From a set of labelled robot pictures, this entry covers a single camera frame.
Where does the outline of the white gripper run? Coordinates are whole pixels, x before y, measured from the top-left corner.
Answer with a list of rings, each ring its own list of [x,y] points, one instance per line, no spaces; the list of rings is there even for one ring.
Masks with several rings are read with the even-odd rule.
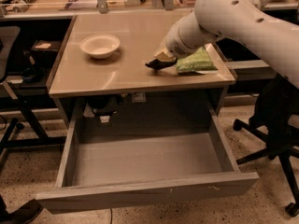
[[[165,48],[158,49],[154,57],[165,63],[174,62],[195,53],[199,47],[200,27],[183,25],[173,26],[165,37]]]

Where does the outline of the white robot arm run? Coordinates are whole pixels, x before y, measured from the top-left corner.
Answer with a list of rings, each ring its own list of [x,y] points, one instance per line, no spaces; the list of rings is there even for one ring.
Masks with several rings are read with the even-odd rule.
[[[207,43],[229,38],[254,53],[299,87],[299,26],[263,13],[257,0],[196,0],[193,12],[177,21],[155,53],[164,69]]]

